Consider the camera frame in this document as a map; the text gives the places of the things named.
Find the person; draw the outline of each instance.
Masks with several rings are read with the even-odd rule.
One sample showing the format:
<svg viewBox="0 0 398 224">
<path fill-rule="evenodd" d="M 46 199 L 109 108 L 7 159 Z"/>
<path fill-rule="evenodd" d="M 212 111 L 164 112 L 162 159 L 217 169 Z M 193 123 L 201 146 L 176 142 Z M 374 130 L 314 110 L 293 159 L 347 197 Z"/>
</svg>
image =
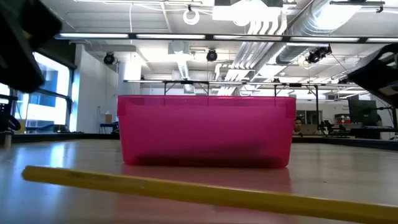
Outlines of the person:
<svg viewBox="0 0 398 224">
<path fill-rule="evenodd" d="M 301 118 L 297 117 L 294 120 L 294 129 L 293 129 L 293 134 L 300 134 L 301 132 Z"/>
</svg>

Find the white wall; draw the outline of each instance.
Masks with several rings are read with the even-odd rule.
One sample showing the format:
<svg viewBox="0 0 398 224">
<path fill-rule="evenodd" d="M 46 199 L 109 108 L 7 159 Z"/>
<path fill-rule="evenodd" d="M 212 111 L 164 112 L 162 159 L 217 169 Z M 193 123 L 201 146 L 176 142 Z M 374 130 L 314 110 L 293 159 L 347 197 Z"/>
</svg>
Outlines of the white wall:
<svg viewBox="0 0 398 224">
<path fill-rule="evenodd" d="M 314 101 L 297 101 L 296 102 L 296 110 L 307 110 L 307 111 L 316 111 L 317 106 Z M 319 110 L 322 111 L 322 120 L 329 119 L 334 122 L 335 114 L 349 114 L 348 102 L 347 101 L 338 101 L 338 102 L 329 102 L 329 101 L 320 101 L 319 102 Z"/>
<path fill-rule="evenodd" d="M 116 119 L 118 74 L 103 62 L 76 47 L 75 80 L 72 87 L 72 115 L 70 128 L 84 133 L 98 133 L 107 111 Z"/>
<path fill-rule="evenodd" d="M 118 65 L 118 95 L 139 95 L 140 94 L 140 83 L 125 83 L 123 82 L 126 76 L 126 62 L 121 62 Z"/>
<path fill-rule="evenodd" d="M 195 93 L 197 94 L 197 93 L 206 93 L 206 92 L 199 86 L 196 86 Z M 140 94 L 141 95 L 164 95 L 164 88 L 141 88 Z M 171 88 L 169 91 L 167 91 L 166 95 L 188 95 L 189 96 L 189 94 L 184 94 L 184 91 L 182 88 Z"/>
</svg>

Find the cardboard box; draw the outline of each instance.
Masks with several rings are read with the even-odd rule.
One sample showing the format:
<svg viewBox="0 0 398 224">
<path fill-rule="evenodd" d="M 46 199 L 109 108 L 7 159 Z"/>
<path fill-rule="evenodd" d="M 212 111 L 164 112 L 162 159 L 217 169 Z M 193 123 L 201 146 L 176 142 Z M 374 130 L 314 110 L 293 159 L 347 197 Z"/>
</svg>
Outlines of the cardboard box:
<svg viewBox="0 0 398 224">
<path fill-rule="evenodd" d="M 105 123 L 112 123 L 112 115 L 111 114 L 105 115 Z"/>
</svg>

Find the window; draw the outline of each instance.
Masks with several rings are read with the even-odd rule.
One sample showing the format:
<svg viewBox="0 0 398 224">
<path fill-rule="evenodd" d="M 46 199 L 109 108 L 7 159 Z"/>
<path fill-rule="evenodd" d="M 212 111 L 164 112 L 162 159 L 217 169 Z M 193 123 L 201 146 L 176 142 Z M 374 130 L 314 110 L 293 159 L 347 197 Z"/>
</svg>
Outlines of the window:
<svg viewBox="0 0 398 224">
<path fill-rule="evenodd" d="M 296 117 L 301 118 L 302 124 L 317 124 L 317 111 L 296 111 Z M 322 121 L 322 111 L 319 111 L 319 121 Z"/>
<path fill-rule="evenodd" d="M 67 101 L 42 93 L 18 94 L 15 117 L 26 119 L 26 126 L 39 128 L 49 124 L 65 124 Z"/>
<path fill-rule="evenodd" d="M 34 53 L 34 57 L 45 78 L 41 89 L 67 96 L 70 81 L 69 68 L 39 53 Z"/>
<path fill-rule="evenodd" d="M 0 83 L 0 94 L 6 95 L 6 96 L 10 95 L 10 89 L 8 88 L 7 85 Z M 0 99 L 0 103 L 8 104 L 8 100 Z"/>
<path fill-rule="evenodd" d="M 67 100 L 70 99 L 70 69 L 38 53 L 34 53 L 34 57 L 45 78 L 44 85 L 35 93 L 18 92 L 14 113 L 17 119 L 26 120 L 27 131 L 66 124 Z"/>
</svg>

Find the computer monitor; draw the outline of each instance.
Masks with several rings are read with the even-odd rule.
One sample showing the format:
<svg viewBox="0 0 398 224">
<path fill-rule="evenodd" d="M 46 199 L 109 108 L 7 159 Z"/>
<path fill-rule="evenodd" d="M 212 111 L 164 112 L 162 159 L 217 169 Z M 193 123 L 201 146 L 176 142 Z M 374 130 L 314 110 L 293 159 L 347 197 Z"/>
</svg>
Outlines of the computer monitor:
<svg viewBox="0 0 398 224">
<path fill-rule="evenodd" d="M 372 125 L 377 123 L 377 106 L 374 100 L 348 100 L 352 123 Z"/>
</svg>

